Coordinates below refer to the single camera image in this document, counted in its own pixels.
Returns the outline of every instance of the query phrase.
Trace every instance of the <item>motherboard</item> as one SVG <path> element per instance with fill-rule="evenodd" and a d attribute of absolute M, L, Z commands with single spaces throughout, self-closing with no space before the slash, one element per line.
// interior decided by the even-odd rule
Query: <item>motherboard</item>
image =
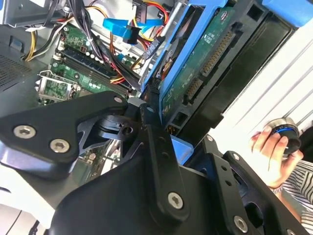
<path fill-rule="evenodd" d="M 131 67 L 136 61 L 124 55 L 121 62 Z M 113 84 L 116 72 L 92 53 L 82 31 L 72 25 L 64 27 L 49 70 L 42 71 L 36 90 L 40 105 L 70 100 L 89 94 L 114 91 L 126 99 L 136 92 L 126 82 Z"/>

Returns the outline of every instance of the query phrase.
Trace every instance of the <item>yellow wire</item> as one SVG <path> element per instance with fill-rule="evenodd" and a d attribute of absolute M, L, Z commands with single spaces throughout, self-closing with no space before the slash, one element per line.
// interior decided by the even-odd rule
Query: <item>yellow wire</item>
<path fill-rule="evenodd" d="M 104 10 L 102 10 L 102 9 L 101 9 L 100 7 L 98 7 L 98 6 L 87 6 L 86 8 L 87 8 L 87 9 L 90 9 L 90 8 L 96 9 L 96 10 L 100 11 L 100 12 L 102 13 L 102 15 L 103 15 L 105 18 L 108 17 L 108 15 L 104 12 Z"/>
<path fill-rule="evenodd" d="M 117 78 L 117 79 L 113 79 L 113 80 L 110 81 L 110 83 L 117 82 L 117 81 L 119 81 L 119 80 L 121 80 L 121 79 L 123 79 L 123 78 L 124 78 L 124 77 L 119 77 L 119 78 Z"/>
<path fill-rule="evenodd" d="M 135 27 L 138 27 L 138 25 L 137 25 L 137 22 L 136 22 L 136 18 L 134 17 L 134 25 L 135 25 Z"/>
<path fill-rule="evenodd" d="M 29 61 L 29 59 L 33 56 L 35 50 L 35 32 L 30 32 L 30 34 L 31 34 L 31 44 L 28 56 L 26 57 L 25 61 Z"/>
<path fill-rule="evenodd" d="M 134 22 L 134 25 L 135 27 L 138 28 L 138 25 L 137 25 L 137 22 L 136 22 L 136 18 L 134 17 L 133 18 L 133 22 Z M 145 40 L 149 41 L 149 42 L 153 42 L 153 39 L 150 39 L 150 38 L 147 38 L 145 35 L 143 35 L 141 32 L 140 32 L 140 36 L 143 37 Z"/>

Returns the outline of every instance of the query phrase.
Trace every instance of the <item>bolt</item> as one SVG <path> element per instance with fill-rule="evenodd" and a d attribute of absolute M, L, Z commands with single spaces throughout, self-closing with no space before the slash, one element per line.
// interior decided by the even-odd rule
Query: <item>bolt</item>
<path fill-rule="evenodd" d="M 16 137 L 30 139 L 35 136 L 36 130 L 31 126 L 21 125 L 15 127 L 13 133 Z"/>
<path fill-rule="evenodd" d="M 288 233 L 288 235 L 295 235 L 295 233 L 290 229 L 287 229 L 287 233 Z"/>
<path fill-rule="evenodd" d="M 114 100 L 115 100 L 116 102 L 118 102 L 118 103 L 122 103 L 122 102 L 123 102 L 122 99 L 119 98 L 119 97 L 114 97 Z"/>
<path fill-rule="evenodd" d="M 236 159 L 237 161 L 240 160 L 240 157 L 237 154 L 233 153 L 233 156 L 234 156 L 234 159 Z"/>
<path fill-rule="evenodd" d="M 212 138 L 211 136 L 206 135 L 206 138 L 207 138 L 209 141 L 213 142 L 213 138 Z"/>
<path fill-rule="evenodd" d="M 175 192 L 170 192 L 167 196 L 168 202 L 171 204 L 172 207 L 175 209 L 181 209 L 184 205 L 181 196 L 179 196 Z"/>
<path fill-rule="evenodd" d="M 236 227 L 244 234 L 248 232 L 248 225 L 240 216 L 234 216 L 234 223 Z"/>
<path fill-rule="evenodd" d="M 56 153 L 66 153 L 69 150 L 69 143 L 63 139 L 51 141 L 50 148 Z"/>

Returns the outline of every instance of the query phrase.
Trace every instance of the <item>wire bundle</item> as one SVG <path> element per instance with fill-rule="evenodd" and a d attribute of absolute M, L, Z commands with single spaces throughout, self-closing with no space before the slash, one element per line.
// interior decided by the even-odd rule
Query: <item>wire bundle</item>
<path fill-rule="evenodd" d="M 164 25 L 168 22 L 168 13 L 166 10 L 158 3 L 154 1 L 146 1 L 148 6 L 155 6 L 159 10 L 161 10 L 164 13 Z M 72 11 L 72 15 L 66 19 L 59 19 L 57 21 L 58 25 L 53 28 L 51 31 L 50 37 L 48 38 L 46 44 L 40 48 L 39 50 L 35 51 L 35 44 L 36 44 L 36 31 L 31 32 L 32 37 L 32 43 L 29 50 L 29 53 L 24 57 L 24 60 L 31 61 L 32 59 L 36 58 L 37 56 L 43 55 L 46 53 L 50 47 L 53 45 L 54 41 L 56 40 L 57 36 L 61 32 L 61 30 L 65 27 L 65 25 L 72 21 L 76 20 L 79 28 L 82 30 L 82 32 L 86 35 L 88 41 L 90 42 L 90 45 L 92 47 L 92 50 L 94 54 L 98 57 L 99 60 L 105 61 L 106 63 L 110 64 L 110 66 L 119 74 L 119 76 L 112 77 L 111 83 L 118 84 L 124 81 L 127 81 L 133 88 L 136 90 L 140 90 L 140 86 L 138 84 L 139 76 L 136 74 L 133 69 L 136 69 L 136 66 L 139 65 L 139 63 L 142 60 L 142 57 L 140 57 L 132 66 L 131 68 L 128 68 L 126 65 L 124 65 L 121 61 L 119 61 L 116 57 L 115 48 L 113 46 L 113 35 L 110 35 L 110 48 L 107 48 L 103 42 L 95 36 L 95 34 L 91 31 L 91 18 L 90 14 L 87 10 L 89 9 L 96 9 L 98 10 L 104 17 L 108 17 L 107 14 L 99 7 L 97 6 L 84 6 L 84 3 L 82 0 L 68 0 L 69 7 Z M 163 29 L 163 26 L 160 27 L 154 38 L 161 32 Z M 147 50 L 150 42 L 153 41 L 153 38 L 151 38 L 151 35 L 149 38 L 139 37 L 138 42 L 141 44 L 144 50 Z"/>
<path fill-rule="evenodd" d="M 157 36 L 160 35 L 161 31 L 163 30 L 164 26 L 168 23 L 168 19 L 169 19 L 169 16 L 168 16 L 168 13 L 167 11 L 165 10 L 165 8 L 160 5 L 159 3 L 155 2 L 155 1 L 144 1 L 144 3 L 146 3 L 148 6 L 155 6 L 156 8 L 158 8 L 161 12 L 163 12 L 164 14 L 164 23 L 163 25 L 157 30 L 155 36 L 153 38 L 151 38 L 151 35 L 154 31 L 154 29 L 152 30 L 149 38 L 147 38 L 145 35 L 143 35 L 142 33 L 140 34 L 141 38 L 147 42 L 152 42 L 154 40 L 154 38 L 156 38 Z"/>

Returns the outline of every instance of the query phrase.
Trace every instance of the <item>black wire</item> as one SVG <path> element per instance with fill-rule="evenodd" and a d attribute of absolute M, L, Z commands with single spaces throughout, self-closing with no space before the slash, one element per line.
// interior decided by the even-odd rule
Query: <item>black wire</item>
<path fill-rule="evenodd" d="M 150 35 L 149 35 L 149 37 L 148 38 L 151 38 L 151 36 L 152 36 L 152 34 L 153 34 L 153 31 L 156 29 L 156 27 L 155 26 L 153 26 L 153 29 L 151 30 L 151 33 L 150 33 Z"/>
<path fill-rule="evenodd" d="M 49 36 L 48 40 L 46 41 L 46 43 L 43 45 L 42 48 L 36 50 L 36 51 L 34 52 L 33 56 L 38 55 L 39 53 L 43 52 L 44 50 L 46 50 L 46 49 L 50 46 L 50 43 L 51 43 L 51 41 L 52 41 L 52 39 L 53 39 L 53 36 L 54 36 L 55 32 L 56 32 L 61 26 L 62 26 L 62 25 L 58 25 L 58 26 L 56 26 L 56 27 L 54 27 L 54 28 L 52 29 L 52 31 L 51 31 L 51 33 L 50 33 L 50 36 Z"/>
<path fill-rule="evenodd" d="M 39 225 L 39 221 L 36 220 L 33 227 L 31 227 L 31 229 L 29 230 L 28 235 L 36 235 L 36 233 L 38 232 L 38 225 Z"/>
<path fill-rule="evenodd" d="M 68 0 L 68 5 L 72 11 L 73 17 L 75 18 L 79 28 L 87 36 L 90 41 L 90 45 L 94 54 L 101 60 L 104 60 L 116 68 L 125 80 L 136 90 L 140 90 L 138 84 L 138 74 L 133 72 L 126 65 L 121 63 L 117 57 L 110 52 L 110 50 L 99 40 L 95 34 L 91 31 L 91 18 L 90 14 L 84 6 L 82 0 Z"/>
<path fill-rule="evenodd" d="M 16 219 L 14 220 L 13 224 L 11 225 L 11 227 L 9 228 L 9 230 L 6 232 L 5 235 L 8 235 L 9 232 L 11 231 L 11 229 L 13 228 L 13 226 L 15 225 L 16 221 L 19 219 L 20 215 L 22 213 L 22 210 L 20 210 L 20 213 L 18 214 L 18 216 L 16 217 Z"/>
<path fill-rule="evenodd" d="M 92 1 L 92 2 L 89 4 L 89 6 L 94 5 L 96 1 L 99 1 L 99 0 L 94 0 L 94 1 Z"/>
<path fill-rule="evenodd" d="M 58 2 L 59 2 L 59 0 L 52 0 L 52 4 L 51 4 L 51 6 L 49 8 L 47 17 L 46 17 L 45 22 L 43 24 L 44 27 L 47 27 L 51 23 L 51 20 L 52 20 L 52 17 L 54 15 L 54 12 L 55 12 L 55 10 L 57 9 L 57 6 L 58 6 Z"/>

